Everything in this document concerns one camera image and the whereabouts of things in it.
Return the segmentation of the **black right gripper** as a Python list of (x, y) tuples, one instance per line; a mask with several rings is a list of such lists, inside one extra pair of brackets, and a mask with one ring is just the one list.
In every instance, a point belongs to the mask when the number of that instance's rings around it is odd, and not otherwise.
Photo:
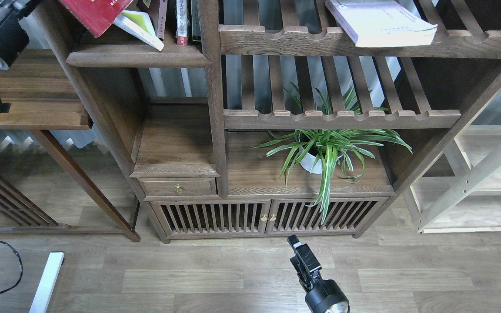
[(290, 258), (300, 284), (304, 288), (305, 302), (313, 313), (349, 313), (350, 304), (334, 280), (321, 277), (321, 265), (307, 244), (302, 244), (298, 236), (288, 236), (287, 242), (294, 250)]

